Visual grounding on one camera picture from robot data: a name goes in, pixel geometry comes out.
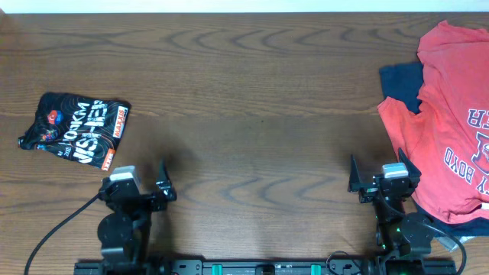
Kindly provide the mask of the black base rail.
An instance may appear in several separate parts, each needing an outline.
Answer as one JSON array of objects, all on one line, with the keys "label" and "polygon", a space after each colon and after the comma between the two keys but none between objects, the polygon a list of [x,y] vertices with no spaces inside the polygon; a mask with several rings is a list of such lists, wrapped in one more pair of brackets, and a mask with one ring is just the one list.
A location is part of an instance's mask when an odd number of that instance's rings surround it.
[{"label": "black base rail", "polygon": [[75,275],[160,274],[160,275],[328,275],[328,274],[456,274],[451,260],[389,260],[379,267],[373,260],[334,257],[324,261],[210,261],[167,260],[139,267],[103,262],[79,262]]}]

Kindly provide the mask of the black orange-patterned jersey shirt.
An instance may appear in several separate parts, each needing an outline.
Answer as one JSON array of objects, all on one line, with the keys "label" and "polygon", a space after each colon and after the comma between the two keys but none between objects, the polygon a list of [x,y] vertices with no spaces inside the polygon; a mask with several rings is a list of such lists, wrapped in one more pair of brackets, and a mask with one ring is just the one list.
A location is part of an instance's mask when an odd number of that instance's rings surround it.
[{"label": "black orange-patterned jersey shirt", "polygon": [[18,146],[107,171],[130,109],[126,101],[46,92],[37,105],[34,123],[18,138]]}]

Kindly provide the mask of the navy blue garment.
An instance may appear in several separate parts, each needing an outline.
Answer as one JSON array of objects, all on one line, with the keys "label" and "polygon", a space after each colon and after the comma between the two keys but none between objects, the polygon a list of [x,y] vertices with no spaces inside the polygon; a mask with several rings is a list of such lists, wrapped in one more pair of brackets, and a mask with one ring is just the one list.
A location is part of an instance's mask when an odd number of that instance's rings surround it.
[{"label": "navy blue garment", "polygon": [[417,98],[423,85],[421,63],[400,63],[379,69],[384,98],[391,97],[406,105],[414,114],[419,113],[421,100]]}]

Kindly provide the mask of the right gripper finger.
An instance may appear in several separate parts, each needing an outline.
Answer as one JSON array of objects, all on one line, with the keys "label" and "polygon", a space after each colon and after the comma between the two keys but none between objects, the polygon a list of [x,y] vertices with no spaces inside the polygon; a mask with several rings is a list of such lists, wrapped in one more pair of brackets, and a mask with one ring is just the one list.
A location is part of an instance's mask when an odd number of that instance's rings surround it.
[{"label": "right gripper finger", "polygon": [[417,187],[422,175],[421,171],[410,161],[401,148],[398,149],[398,159],[406,166],[410,178],[410,185],[412,187]]},{"label": "right gripper finger", "polygon": [[361,188],[362,181],[358,171],[358,165],[355,157],[351,155],[350,157],[350,175],[348,180],[348,192],[358,192]]}]

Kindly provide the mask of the red printed t-shirt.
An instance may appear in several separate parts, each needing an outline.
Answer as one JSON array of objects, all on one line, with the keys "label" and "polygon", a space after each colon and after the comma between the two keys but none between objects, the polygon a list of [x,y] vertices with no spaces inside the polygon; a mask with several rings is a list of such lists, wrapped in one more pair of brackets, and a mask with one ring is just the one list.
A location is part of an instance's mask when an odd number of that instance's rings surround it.
[{"label": "red printed t-shirt", "polygon": [[438,23],[421,37],[419,113],[387,97],[377,110],[394,150],[420,170],[412,197],[447,224],[488,217],[488,32]]}]

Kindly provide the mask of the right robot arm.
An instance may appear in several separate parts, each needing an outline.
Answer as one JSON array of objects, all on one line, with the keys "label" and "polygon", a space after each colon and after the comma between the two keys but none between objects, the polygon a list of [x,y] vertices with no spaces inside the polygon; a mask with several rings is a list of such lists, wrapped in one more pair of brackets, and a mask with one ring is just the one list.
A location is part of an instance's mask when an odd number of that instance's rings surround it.
[{"label": "right robot arm", "polygon": [[359,202],[369,203],[376,215],[376,242],[382,252],[358,266],[360,274],[421,274],[423,256],[431,252],[433,233],[430,220],[419,213],[407,214],[403,203],[420,181],[420,170],[398,150],[400,161],[385,164],[371,181],[361,179],[357,162],[351,157],[348,191]]}]

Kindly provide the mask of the grey garment corner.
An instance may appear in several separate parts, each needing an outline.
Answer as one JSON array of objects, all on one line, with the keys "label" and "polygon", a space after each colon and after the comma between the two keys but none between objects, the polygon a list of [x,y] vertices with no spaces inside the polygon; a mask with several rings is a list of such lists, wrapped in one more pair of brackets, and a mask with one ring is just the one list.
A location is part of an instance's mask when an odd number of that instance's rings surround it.
[{"label": "grey garment corner", "polygon": [[[461,244],[468,242],[472,239],[475,239],[475,236],[459,236],[456,237]],[[456,251],[458,249],[458,245],[455,241],[448,237],[436,237],[436,240],[449,252]]]}]

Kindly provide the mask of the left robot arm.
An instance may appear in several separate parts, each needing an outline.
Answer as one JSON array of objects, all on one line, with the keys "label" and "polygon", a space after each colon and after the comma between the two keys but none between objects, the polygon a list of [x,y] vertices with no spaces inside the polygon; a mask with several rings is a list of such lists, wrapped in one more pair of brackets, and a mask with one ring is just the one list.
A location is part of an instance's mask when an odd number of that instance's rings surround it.
[{"label": "left robot arm", "polygon": [[140,185],[134,166],[118,167],[102,181],[99,198],[112,214],[97,229],[100,274],[164,274],[167,269],[162,260],[147,255],[152,214],[177,199],[165,163],[158,167],[155,191],[142,194]]}]

